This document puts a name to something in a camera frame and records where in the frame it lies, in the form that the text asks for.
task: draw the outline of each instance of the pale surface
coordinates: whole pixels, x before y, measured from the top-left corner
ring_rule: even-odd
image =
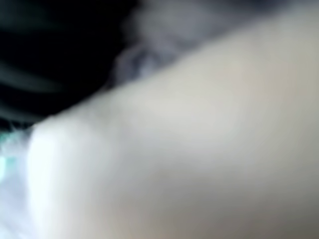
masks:
[[[319,8],[39,124],[41,239],[319,238]]]

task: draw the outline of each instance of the black fabric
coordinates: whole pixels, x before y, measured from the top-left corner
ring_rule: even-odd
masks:
[[[45,79],[62,86],[49,93],[40,86],[37,92],[18,89],[4,79],[17,76],[0,69],[0,118],[34,122],[104,85],[124,47],[121,23],[135,5],[134,0],[0,0],[0,64],[19,71],[20,80],[25,73],[28,84]]]

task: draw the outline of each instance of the skin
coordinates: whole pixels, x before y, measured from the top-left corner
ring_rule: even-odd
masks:
[[[38,124],[40,238],[318,238],[318,22],[287,10]]]

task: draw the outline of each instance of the dark background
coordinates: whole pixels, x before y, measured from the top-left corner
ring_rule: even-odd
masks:
[[[136,4],[0,0],[0,126],[33,123],[107,84],[114,59],[125,47],[122,23]],[[38,84],[38,90],[8,84],[10,77]],[[59,87],[41,91],[39,79]]]

